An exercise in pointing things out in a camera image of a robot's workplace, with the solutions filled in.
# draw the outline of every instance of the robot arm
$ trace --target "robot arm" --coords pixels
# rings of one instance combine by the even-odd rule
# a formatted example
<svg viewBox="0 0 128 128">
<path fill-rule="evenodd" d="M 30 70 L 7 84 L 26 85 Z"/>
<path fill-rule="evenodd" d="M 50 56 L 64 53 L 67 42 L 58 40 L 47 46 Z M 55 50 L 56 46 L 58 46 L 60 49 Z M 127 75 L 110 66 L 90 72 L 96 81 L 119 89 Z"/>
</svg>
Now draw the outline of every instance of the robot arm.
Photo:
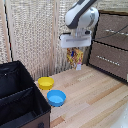
<svg viewBox="0 0 128 128">
<path fill-rule="evenodd" d="M 92 4 L 99 0 L 79 0 L 65 15 L 65 23 L 71 34 L 60 36 L 62 48 L 86 47 L 91 45 L 90 27 L 94 27 L 99 18 L 99 12 Z"/>
<path fill-rule="evenodd" d="M 79 0 L 65 15 L 65 23 L 69 29 L 76 29 L 78 27 L 78 22 L 80 17 L 94 4 L 97 0 Z M 96 9 L 91 9 L 91 12 L 97 14 Z"/>
</svg>

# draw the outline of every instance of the wooden floor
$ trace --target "wooden floor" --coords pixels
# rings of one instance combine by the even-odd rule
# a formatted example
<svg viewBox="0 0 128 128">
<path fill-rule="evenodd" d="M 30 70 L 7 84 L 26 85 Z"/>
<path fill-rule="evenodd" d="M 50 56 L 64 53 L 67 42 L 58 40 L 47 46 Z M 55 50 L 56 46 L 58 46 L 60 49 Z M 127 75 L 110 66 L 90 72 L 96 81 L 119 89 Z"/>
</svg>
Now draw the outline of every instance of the wooden floor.
<svg viewBox="0 0 128 128">
<path fill-rule="evenodd" d="M 110 128 L 128 102 L 127 85 L 86 65 L 51 77 L 67 98 L 52 107 L 50 128 Z"/>
</svg>

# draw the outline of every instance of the drawer handle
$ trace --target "drawer handle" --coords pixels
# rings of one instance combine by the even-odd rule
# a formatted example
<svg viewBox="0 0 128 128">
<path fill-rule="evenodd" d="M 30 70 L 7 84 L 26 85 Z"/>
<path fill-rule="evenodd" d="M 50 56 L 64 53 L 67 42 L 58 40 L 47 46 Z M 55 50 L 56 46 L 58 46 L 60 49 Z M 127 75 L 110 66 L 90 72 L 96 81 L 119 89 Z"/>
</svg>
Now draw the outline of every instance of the drawer handle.
<svg viewBox="0 0 128 128">
<path fill-rule="evenodd" d="M 107 61 L 107 62 L 109 62 L 111 64 L 115 64 L 117 66 L 120 66 L 120 64 L 118 62 L 115 63 L 115 62 L 113 62 L 111 60 L 106 59 L 105 57 L 101 57 L 101 56 L 96 56 L 96 57 L 99 58 L 99 59 L 101 59 L 101 60 L 105 60 L 105 61 Z"/>
<path fill-rule="evenodd" d="M 109 32 L 109 33 L 116 33 L 115 31 L 112 31 L 112 30 L 105 30 L 106 32 Z M 128 36 L 128 33 L 120 33 L 118 32 L 117 34 L 120 34 L 122 36 Z"/>
</svg>

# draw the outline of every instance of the plastic container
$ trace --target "plastic container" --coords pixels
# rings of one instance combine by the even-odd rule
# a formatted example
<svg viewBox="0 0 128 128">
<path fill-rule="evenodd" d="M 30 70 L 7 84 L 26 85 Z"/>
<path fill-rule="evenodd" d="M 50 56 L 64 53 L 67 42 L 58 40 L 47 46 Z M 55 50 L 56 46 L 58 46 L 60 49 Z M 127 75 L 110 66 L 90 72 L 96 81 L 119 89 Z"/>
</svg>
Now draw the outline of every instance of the plastic container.
<svg viewBox="0 0 128 128">
<path fill-rule="evenodd" d="M 51 90 L 47 93 L 48 102 L 54 107 L 59 107 L 64 104 L 66 95 L 60 90 Z"/>
<path fill-rule="evenodd" d="M 41 77 L 38 79 L 39 88 L 50 90 L 53 87 L 54 80 L 51 77 Z"/>
</svg>

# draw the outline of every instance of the black storage box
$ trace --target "black storage box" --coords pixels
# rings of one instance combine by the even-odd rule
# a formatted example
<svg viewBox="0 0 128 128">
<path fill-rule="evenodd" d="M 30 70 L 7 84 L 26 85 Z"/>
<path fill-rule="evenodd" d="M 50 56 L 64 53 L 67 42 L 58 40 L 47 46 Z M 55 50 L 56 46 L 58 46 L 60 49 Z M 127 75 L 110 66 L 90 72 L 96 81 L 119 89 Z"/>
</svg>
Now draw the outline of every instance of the black storage box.
<svg viewBox="0 0 128 128">
<path fill-rule="evenodd" d="M 0 128 L 50 128 L 50 112 L 20 61 L 0 65 Z"/>
</svg>

